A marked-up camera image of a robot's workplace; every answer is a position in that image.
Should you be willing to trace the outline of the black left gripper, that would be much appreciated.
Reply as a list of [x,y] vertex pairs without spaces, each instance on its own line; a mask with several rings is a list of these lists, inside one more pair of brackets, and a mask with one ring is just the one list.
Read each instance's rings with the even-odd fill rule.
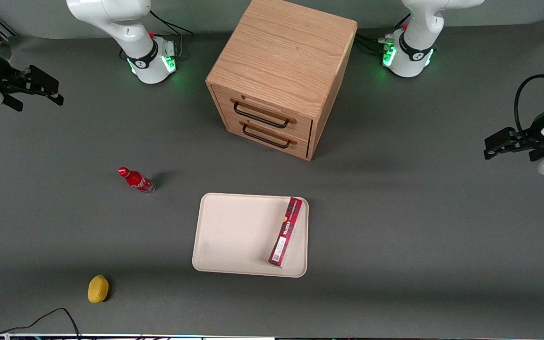
[[505,127],[485,139],[484,159],[489,161],[496,156],[493,149],[502,149],[507,145],[518,144],[520,141],[523,149],[529,149],[529,159],[531,162],[539,161],[544,158],[544,136],[541,131],[544,129],[544,112],[538,114],[530,127],[522,129],[517,111],[517,129]]

